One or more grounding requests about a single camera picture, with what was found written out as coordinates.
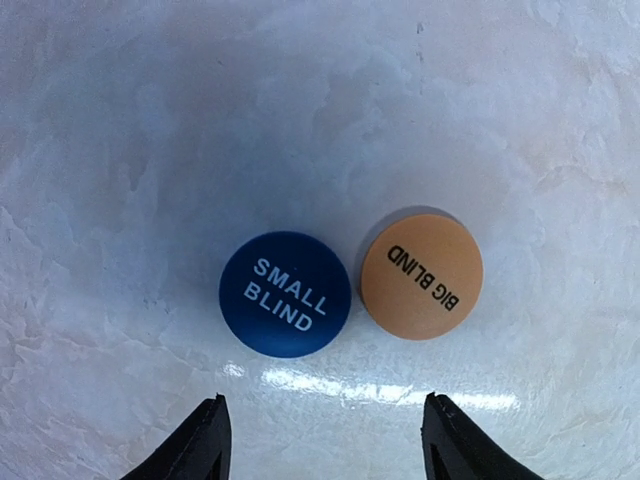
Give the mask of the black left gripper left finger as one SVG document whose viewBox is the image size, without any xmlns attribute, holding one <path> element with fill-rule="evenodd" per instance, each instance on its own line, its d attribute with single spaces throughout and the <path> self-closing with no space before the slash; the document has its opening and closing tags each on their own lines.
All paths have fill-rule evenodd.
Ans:
<svg viewBox="0 0 640 480">
<path fill-rule="evenodd" d="M 228 479 L 231 422 L 226 399 L 203 400 L 179 427 L 122 480 Z"/>
</svg>

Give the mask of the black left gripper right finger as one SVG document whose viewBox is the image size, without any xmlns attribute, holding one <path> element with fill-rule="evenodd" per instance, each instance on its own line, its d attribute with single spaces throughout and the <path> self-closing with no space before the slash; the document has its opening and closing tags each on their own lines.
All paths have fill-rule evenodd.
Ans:
<svg viewBox="0 0 640 480">
<path fill-rule="evenodd" d="M 421 439 L 429 479 L 541 480 L 501 449 L 444 394 L 427 395 Z"/>
</svg>

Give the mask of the orange round button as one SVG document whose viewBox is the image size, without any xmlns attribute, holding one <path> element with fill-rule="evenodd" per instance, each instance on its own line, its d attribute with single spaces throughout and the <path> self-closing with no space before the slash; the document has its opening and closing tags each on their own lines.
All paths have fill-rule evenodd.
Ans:
<svg viewBox="0 0 640 480">
<path fill-rule="evenodd" d="M 388 333 L 422 341 L 460 325 L 483 285 L 483 260 L 471 233 L 437 214 L 412 215 L 388 226 L 362 264 L 360 293 L 372 319 Z"/>
</svg>

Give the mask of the blue small blind button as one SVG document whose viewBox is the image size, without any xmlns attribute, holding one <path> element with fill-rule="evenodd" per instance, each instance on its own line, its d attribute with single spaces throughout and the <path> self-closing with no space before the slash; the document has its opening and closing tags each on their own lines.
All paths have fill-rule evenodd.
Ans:
<svg viewBox="0 0 640 480">
<path fill-rule="evenodd" d="M 278 231 L 257 236 L 229 259 L 219 284 L 223 319 L 251 350 L 298 358 L 331 343 L 351 308 L 343 263 L 309 235 Z"/>
</svg>

